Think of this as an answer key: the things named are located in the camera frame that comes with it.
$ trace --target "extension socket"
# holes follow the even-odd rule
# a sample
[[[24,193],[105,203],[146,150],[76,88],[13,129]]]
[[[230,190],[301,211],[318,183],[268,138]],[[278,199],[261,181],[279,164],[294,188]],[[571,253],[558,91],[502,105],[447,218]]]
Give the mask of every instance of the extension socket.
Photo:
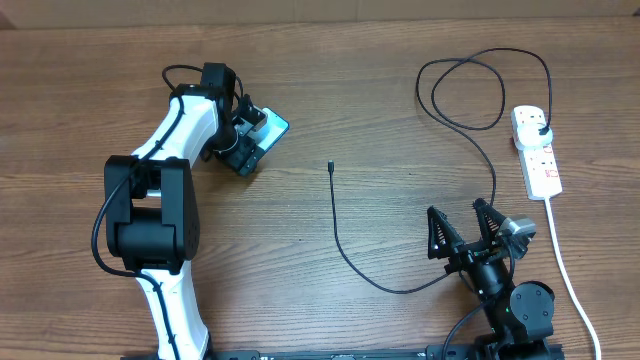
[[[535,106],[518,106],[511,112],[511,121],[513,140],[520,155],[522,175],[524,175],[529,199],[544,200],[561,193],[562,184],[558,174],[558,164],[550,142],[551,129],[547,135],[538,134],[538,139],[530,134],[530,129],[539,129],[540,125],[546,125],[544,112]],[[521,138],[523,133],[528,133],[528,138],[525,141],[519,141],[523,140]]]

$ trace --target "black cable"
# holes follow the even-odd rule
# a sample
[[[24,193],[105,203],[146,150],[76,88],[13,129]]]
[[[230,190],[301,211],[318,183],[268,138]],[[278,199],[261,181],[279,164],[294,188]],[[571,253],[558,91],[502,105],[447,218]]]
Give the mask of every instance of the black cable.
[[[498,297],[502,295],[502,293],[506,291],[507,287],[509,287],[509,285],[513,282],[513,275],[516,271],[516,259],[513,257],[513,253],[511,252],[511,248],[509,247],[509,244],[505,244],[505,245],[506,245],[505,248],[509,253],[509,267],[510,267],[509,279],[507,280],[506,283],[503,284],[503,287],[502,289],[500,289],[500,291],[498,291],[491,298],[480,303],[480,305],[478,305],[475,309],[471,310],[467,315],[465,315],[462,319],[460,319],[460,321],[458,321],[458,323],[453,327],[453,329],[451,329],[451,331],[449,332],[449,335],[447,335],[447,339],[444,341],[444,345],[442,345],[442,353],[440,354],[441,360],[446,360],[447,349],[449,348],[449,344],[451,343],[451,340],[453,340],[453,337],[456,335],[458,330],[460,330],[462,325],[464,325],[467,321],[469,321],[469,319],[471,319],[480,310],[484,309],[487,305],[491,304],[496,299],[498,299]]]
[[[344,251],[342,250],[342,246],[340,246],[340,240],[338,240],[338,220],[336,216],[336,200],[333,193],[333,170],[334,170],[333,161],[329,161],[329,186],[331,188],[331,207],[333,209],[333,233],[336,238],[336,245],[338,246],[338,251],[340,251],[340,255],[342,255],[342,258],[344,259],[344,261],[346,261],[347,264],[349,264],[349,266],[353,269],[353,271],[356,272],[356,274],[360,275],[360,277],[365,279],[369,284],[375,286],[376,288],[382,291],[385,291],[391,294],[399,294],[399,295],[411,294],[411,293],[420,291],[449,276],[449,274],[444,274],[438,278],[435,278],[434,280],[429,281],[428,283],[422,286],[418,286],[417,288],[413,288],[409,290],[391,290],[391,289],[387,289],[384,286],[378,285],[376,282],[369,279],[365,274],[363,274],[360,270],[358,270],[358,268],[355,265],[353,265],[353,263],[349,260],[347,255],[344,253]]]
[[[473,288],[471,287],[467,279],[465,279],[464,275],[462,275],[462,269],[458,270],[458,276],[460,276],[460,279],[462,280],[464,285],[467,287],[467,289],[469,289],[469,291],[475,294],[476,292],[473,290]]]
[[[167,72],[169,70],[171,70],[171,69],[190,69],[190,70],[196,70],[196,71],[202,72],[202,69],[197,68],[195,66],[191,66],[191,65],[170,65],[170,66],[167,66],[166,68],[164,68],[164,70],[162,70],[162,79],[165,81],[167,86],[169,86],[169,88],[171,89],[171,96],[175,96],[178,99],[178,103],[180,104],[180,108],[178,110],[178,114],[176,116],[176,119],[173,121],[173,123],[169,127],[169,129],[167,129],[167,131],[162,135],[162,137],[159,140],[156,141],[155,146],[146,155],[144,155],[142,158],[140,158],[140,160],[138,160],[131,167],[131,169],[129,170],[129,173],[126,176],[124,176],[120,180],[120,182],[118,182],[116,187],[113,189],[113,191],[111,191],[111,193],[109,194],[107,199],[102,204],[102,207],[100,207],[100,211],[98,212],[98,216],[96,217],[96,221],[93,224],[93,231],[91,233],[91,252],[93,253],[93,258],[96,261],[96,263],[98,264],[98,266],[100,266],[100,268],[102,270],[104,270],[105,272],[107,272],[109,274],[112,274],[112,275],[116,275],[116,276],[136,277],[136,278],[144,279],[144,280],[148,281],[153,286],[153,291],[158,296],[158,302],[160,303],[160,309],[162,311],[162,318],[163,318],[163,321],[164,321],[164,324],[165,324],[165,328],[166,328],[166,331],[167,331],[167,336],[169,337],[169,343],[171,343],[171,347],[173,349],[173,354],[174,354],[176,360],[180,360],[180,354],[178,353],[178,346],[177,346],[176,341],[175,341],[175,336],[173,335],[173,332],[171,331],[171,324],[169,323],[169,313],[167,311],[167,305],[166,305],[166,303],[164,301],[164,297],[162,296],[162,291],[161,291],[161,288],[160,288],[160,284],[158,284],[158,282],[156,282],[152,277],[150,277],[150,276],[148,276],[146,274],[143,274],[141,272],[121,271],[121,270],[116,270],[116,269],[113,269],[113,268],[109,267],[107,264],[104,263],[104,261],[102,261],[102,258],[100,257],[100,253],[98,251],[98,234],[100,233],[100,224],[102,223],[102,219],[106,215],[107,210],[109,209],[109,206],[113,202],[113,199],[115,198],[115,195],[118,193],[118,191],[120,191],[120,189],[124,186],[124,184],[129,180],[131,175],[133,175],[138,170],[140,165],[142,165],[143,163],[148,161],[158,150],[160,150],[162,148],[162,145],[167,141],[169,136],[171,136],[171,133],[173,133],[175,128],[180,123],[180,120],[182,119],[182,116],[184,115],[184,102],[182,100],[182,97],[179,96],[178,94],[176,94],[175,86],[173,86],[173,84],[167,78]]]
[[[238,87],[240,88],[240,97],[243,97],[244,87],[242,86],[242,80],[240,80],[240,76],[236,75],[236,81],[238,82]]]
[[[167,78],[167,72],[169,72],[169,70],[173,70],[173,69],[187,69],[187,70],[194,70],[194,71],[202,72],[202,69],[197,67],[197,66],[183,65],[183,64],[175,64],[175,65],[167,66],[166,68],[164,68],[162,70],[162,80],[164,80],[164,82],[167,84],[169,89],[171,89],[171,91],[175,91],[176,87],[173,86],[171,81],[169,81],[169,79]]]
[[[416,97],[418,99],[418,102],[420,103],[420,106],[422,107],[422,110],[424,110],[424,112],[427,113],[427,115],[429,115],[431,118],[433,118],[434,120],[436,120],[437,122],[439,122],[440,124],[448,127],[449,129],[457,132],[458,134],[462,135],[465,139],[467,139],[471,144],[473,144],[473,146],[476,147],[476,149],[478,149],[478,151],[480,152],[480,154],[482,155],[482,157],[484,158],[484,160],[487,162],[487,165],[489,166],[489,171],[491,171],[491,178],[492,178],[492,182],[493,182],[493,188],[491,190],[491,201],[489,202],[490,205],[493,205],[493,201],[496,197],[496,171],[493,167],[493,164],[491,163],[491,160],[489,160],[489,157],[487,156],[487,154],[484,152],[484,150],[480,147],[480,145],[478,145],[477,142],[475,142],[475,140],[473,140],[469,135],[465,134],[463,131],[461,131],[460,129],[465,129],[465,130],[489,130],[492,127],[496,126],[496,124],[498,124],[498,122],[500,121],[500,119],[502,118],[502,115],[504,113],[504,108],[505,108],[505,102],[506,102],[506,94],[505,94],[505,88],[504,88],[504,81],[502,80],[502,76],[500,76],[500,74],[498,73],[498,71],[493,68],[492,66],[481,62],[479,60],[474,59],[474,57],[484,54],[484,53],[488,53],[491,51],[515,51],[515,52],[520,52],[520,53],[524,53],[524,54],[528,54],[531,55],[533,57],[535,57],[538,61],[540,61],[540,63],[542,64],[542,66],[544,67],[544,71],[545,74],[547,76],[547,86],[549,88],[549,116],[547,117],[547,125],[545,127],[543,127],[542,129],[540,129],[540,134],[544,135],[549,131],[549,127],[551,126],[551,104],[552,104],[552,93],[551,93],[551,74],[549,72],[549,68],[547,67],[547,64],[544,62],[544,60],[530,52],[527,50],[522,50],[522,49],[516,49],[516,48],[491,48],[491,49],[487,49],[487,50],[482,50],[480,52],[477,52],[469,57],[466,58],[448,58],[448,59],[439,59],[439,60],[433,60],[433,61],[429,61],[428,63],[424,64],[421,68],[420,71],[418,71],[418,76],[416,78]],[[444,74],[442,74],[442,76],[440,76],[440,78],[438,78],[438,80],[436,81],[436,83],[433,85],[433,88],[431,89],[431,104],[433,106],[433,108],[435,109],[435,111],[438,113],[438,115],[440,115],[442,118],[437,117],[436,115],[432,114],[429,110],[427,110],[427,107],[424,105],[424,102],[422,101],[422,97],[420,96],[420,78],[422,76],[422,72],[424,71],[424,69],[426,69],[428,66],[433,65],[433,64],[437,64],[437,63],[443,63],[443,62],[455,62],[456,64],[453,65],[451,68],[449,68],[449,70],[445,71]],[[455,70],[457,67],[464,65],[466,63],[473,63],[473,64],[477,64],[477,65],[481,65],[486,67],[487,69],[491,70],[496,77],[498,78],[498,81],[500,82],[500,88],[502,91],[502,102],[500,105],[500,113],[498,114],[498,117],[496,118],[496,120],[494,120],[491,124],[487,125],[487,126],[483,126],[483,127],[473,127],[473,126],[467,126],[464,124],[460,124],[458,122],[455,122],[453,120],[451,120],[449,117],[447,117],[445,114],[442,113],[442,111],[440,111],[440,108],[438,108],[438,105],[435,101],[435,92],[436,92],[436,88],[438,87],[438,85],[440,85],[440,83],[442,82],[442,80],[453,70]]]

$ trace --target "wooden table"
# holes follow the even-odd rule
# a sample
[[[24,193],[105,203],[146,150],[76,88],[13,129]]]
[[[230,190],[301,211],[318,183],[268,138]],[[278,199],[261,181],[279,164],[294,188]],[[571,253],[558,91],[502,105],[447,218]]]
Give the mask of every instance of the wooden table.
[[[327,160],[336,163],[340,233],[362,271],[396,289],[439,276],[427,260],[426,210],[437,205],[469,240],[471,202],[491,178],[477,151],[435,123],[413,94],[420,66],[493,46],[540,54],[553,75],[554,147],[564,193],[553,200],[576,292],[606,359],[640,351],[640,21],[634,18],[386,22],[0,32],[0,358],[117,359],[157,339],[135,281],[94,263],[89,234],[102,170],[164,118],[173,63],[226,62],[256,104],[291,130],[248,179],[200,163],[202,224],[194,279],[218,349],[419,348],[444,341],[477,304],[451,276],[413,295],[383,293],[336,250]],[[546,108],[539,64],[483,57],[503,75],[507,113]],[[444,71],[424,74],[424,91]],[[194,82],[197,74],[173,73]],[[438,91],[441,108],[487,124],[499,87],[468,66]],[[538,224],[516,281],[557,294],[553,343],[569,359],[592,344],[553,256],[544,206],[527,200],[508,115],[474,132],[498,174],[496,207]],[[113,266],[119,259],[102,254]],[[486,333],[478,316],[457,336]]]

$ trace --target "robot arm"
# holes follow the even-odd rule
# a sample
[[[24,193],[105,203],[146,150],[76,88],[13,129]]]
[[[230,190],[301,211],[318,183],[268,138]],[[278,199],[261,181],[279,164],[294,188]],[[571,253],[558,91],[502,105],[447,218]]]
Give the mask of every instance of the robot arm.
[[[477,199],[476,210],[482,237],[466,243],[449,224],[445,214],[430,207],[429,259],[448,259],[447,273],[465,271],[478,296],[492,333],[476,338],[473,345],[449,346],[455,331],[443,346],[425,350],[434,359],[446,360],[561,360],[561,345],[549,345],[555,295],[539,281],[513,283],[515,261],[522,259],[536,233],[536,225],[524,216],[505,217]],[[511,269],[503,261],[509,258]]]
[[[231,111],[235,81],[235,73],[224,64],[206,63],[199,85],[176,87],[167,116],[151,138],[132,155],[112,156],[105,164],[106,197],[127,179],[106,213],[109,251],[122,258],[127,270],[160,285],[158,294],[152,283],[137,278],[156,325],[158,352],[128,359],[212,356],[211,338],[198,311],[191,277],[200,235],[191,168],[198,156],[208,161],[215,155],[246,176],[289,128],[273,111],[255,107],[248,95],[239,98],[236,110]],[[178,117],[181,108],[183,115]],[[162,147],[140,161],[177,118],[179,122]],[[146,196],[160,197],[161,208],[133,205],[133,199]]]

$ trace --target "power strip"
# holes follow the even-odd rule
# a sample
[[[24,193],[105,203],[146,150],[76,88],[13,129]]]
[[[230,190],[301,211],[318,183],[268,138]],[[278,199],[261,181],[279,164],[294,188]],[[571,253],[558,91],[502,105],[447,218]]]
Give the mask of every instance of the power strip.
[[[527,187],[527,195],[531,200],[544,200],[547,217],[549,219],[553,251],[556,255],[562,279],[567,286],[573,304],[589,330],[589,334],[593,340],[595,358],[596,360],[600,360],[602,356],[600,341],[598,340],[598,335],[591,321],[589,321],[587,314],[578,301],[578,297],[573,291],[573,286],[571,286],[571,281],[564,267],[562,254],[560,253],[558,235],[556,234],[556,226],[551,211],[550,199],[562,192],[558,164],[556,163],[553,148],[551,147],[553,136],[549,134],[538,136],[537,132],[535,132],[536,129],[546,123],[544,112],[535,106],[522,105],[514,108],[511,112],[511,122],[513,124],[513,139],[518,148],[518,154],[520,155],[520,164],[522,165],[524,183]]]
[[[519,129],[546,124],[542,109],[529,105],[514,108],[511,112],[511,122],[516,146],[519,139],[518,133],[522,134]],[[551,147],[551,139],[537,141],[534,146],[517,147],[529,199],[544,200],[560,194],[562,184],[560,183],[560,174],[558,174],[558,164]]]

